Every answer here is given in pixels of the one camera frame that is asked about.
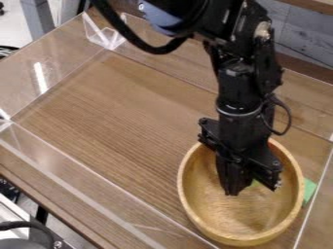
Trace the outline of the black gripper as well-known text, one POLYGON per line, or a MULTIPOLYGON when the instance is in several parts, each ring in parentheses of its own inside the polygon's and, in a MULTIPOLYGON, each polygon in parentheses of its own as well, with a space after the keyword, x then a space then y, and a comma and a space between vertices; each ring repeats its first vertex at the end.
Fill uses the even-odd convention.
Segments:
POLYGON ((267 145, 273 120, 271 110, 199 120, 199 141, 214 151, 219 184, 227 196, 238 196, 254 180, 273 192, 280 187, 282 162, 267 145))

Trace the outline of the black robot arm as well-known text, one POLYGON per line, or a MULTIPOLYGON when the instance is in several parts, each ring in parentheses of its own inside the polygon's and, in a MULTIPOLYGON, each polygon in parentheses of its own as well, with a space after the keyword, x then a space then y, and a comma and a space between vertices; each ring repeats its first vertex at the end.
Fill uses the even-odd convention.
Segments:
POLYGON ((218 118, 199 120, 199 141, 214 151, 225 193, 239 195, 254 181, 275 190, 282 164, 267 139, 282 68, 266 9, 257 0, 139 0, 139 10, 159 32, 201 40, 210 55, 218 118))

